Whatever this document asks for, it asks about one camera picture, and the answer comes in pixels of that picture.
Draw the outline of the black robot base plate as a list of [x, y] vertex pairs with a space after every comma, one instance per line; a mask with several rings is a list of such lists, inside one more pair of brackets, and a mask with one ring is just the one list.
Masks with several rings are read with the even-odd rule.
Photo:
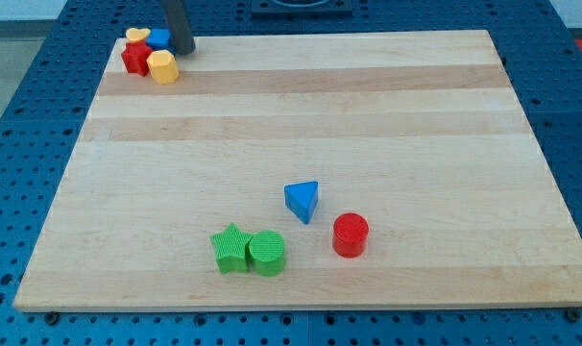
[[351, 14], [354, 0], [252, 0], [252, 17]]

